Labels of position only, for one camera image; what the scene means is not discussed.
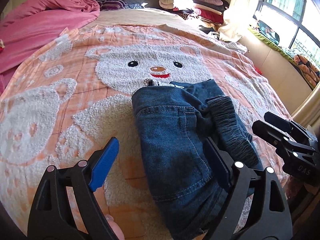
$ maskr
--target red mouth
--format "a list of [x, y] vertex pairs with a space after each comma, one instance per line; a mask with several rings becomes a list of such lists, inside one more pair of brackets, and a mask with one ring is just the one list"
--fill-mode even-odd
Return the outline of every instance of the red mouth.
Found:
[[156, 74], [151, 74], [151, 73], [150, 73], [150, 75], [153, 76], [153, 77], [168, 78], [168, 77], [170, 76], [170, 73], [168, 73], [168, 74], [163, 74], [163, 75], [156, 75]]

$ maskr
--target bear nose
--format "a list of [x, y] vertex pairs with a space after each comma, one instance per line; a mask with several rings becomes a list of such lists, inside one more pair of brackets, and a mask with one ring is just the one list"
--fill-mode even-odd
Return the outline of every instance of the bear nose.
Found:
[[164, 71], [165, 68], [164, 68], [164, 67], [156, 66], [156, 67], [150, 68], [150, 70], [151, 70], [151, 71], [154, 71], [154, 72], [160, 72], [160, 71]]

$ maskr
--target bear eye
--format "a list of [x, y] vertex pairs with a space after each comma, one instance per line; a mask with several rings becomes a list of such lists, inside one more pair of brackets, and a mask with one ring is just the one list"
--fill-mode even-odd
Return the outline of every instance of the bear eye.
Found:
[[178, 67], [178, 68], [182, 68], [182, 64], [180, 62], [174, 61], [173, 64]]
[[129, 67], [136, 67], [138, 64], [139, 64], [138, 61], [133, 60], [133, 61], [130, 61], [130, 62], [128, 63], [128, 66], [129, 66]]

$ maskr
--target denim pocket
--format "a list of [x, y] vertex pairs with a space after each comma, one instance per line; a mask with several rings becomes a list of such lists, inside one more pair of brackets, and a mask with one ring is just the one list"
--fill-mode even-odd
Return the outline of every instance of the denim pocket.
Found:
[[194, 107], [153, 106], [136, 115], [142, 160], [156, 202], [180, 198], [211, 179]]

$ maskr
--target blue denim jeans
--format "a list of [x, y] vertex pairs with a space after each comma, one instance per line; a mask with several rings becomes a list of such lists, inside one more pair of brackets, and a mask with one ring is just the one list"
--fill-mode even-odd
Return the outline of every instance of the blue denim jeans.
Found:
[[211, 136], [235, 161], [262, 170], [252, 136], [214, 80], [149, 86], [132, 95], [142, 160], [153, 199], [175, 240], [193, 239], [213, 221], [227, 193], [203, 154]]

